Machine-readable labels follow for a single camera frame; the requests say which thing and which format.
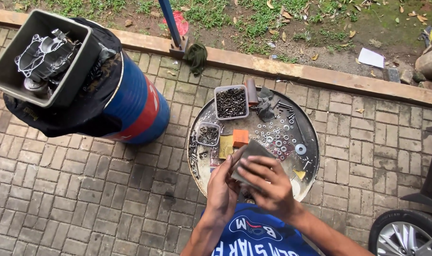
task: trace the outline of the orange sanding sponge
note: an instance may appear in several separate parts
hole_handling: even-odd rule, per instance
[[[233,146],[241,148],[249,143],[249,132],[246,130],[233,130]]]

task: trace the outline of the square metal bin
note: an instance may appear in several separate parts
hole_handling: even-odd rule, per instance
[[[52,31],[55,29],[69,32],[67,36],[72,40],[79,40],[82,45],[53,95],[50,98],[40,98],[24,88],[25,76],[18,72],[14,59],[25,51],[34,35],[54,37]],[[74,20],[39,9],[33,10],[0,56],[0,90],[42,108],[69,106],[101,51],[92,34],[90,27]]]

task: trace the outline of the container of nuts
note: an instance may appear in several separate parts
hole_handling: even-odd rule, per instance
[[[249,116],[246,86],[216,87],[215,105],[218,120],[242,119]]]
[[[216,146],[219,143],[221,127],[215,123],[201,122],[197,129],[197,142],[205,146]]]

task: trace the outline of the blue oil drum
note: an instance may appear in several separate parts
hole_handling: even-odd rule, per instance
[[[104,113],[119,118],[122,128],[103,138],[125,143],[148,143],[165,131],[170,118],[169,105],[124,51],[121,56],[121,78]]]

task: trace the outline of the hand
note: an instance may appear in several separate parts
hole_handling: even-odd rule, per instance
[[[207,209],[204,215],[208,214],[216,224],[225,226],[233,217],[236,201],[240,194],[240,183],[230,176],[232,167],[238,162],[246,146],[238,149],[233,155],[213,170],[208,181]]]
[[[238,173],[261,188],[259,191],[247,186],[259,207],[283,221],[303,212],[301,204],[293,199],[290,179],[279,161],[264,156],[249,156],[240,162],[242,166],[238,167]]]

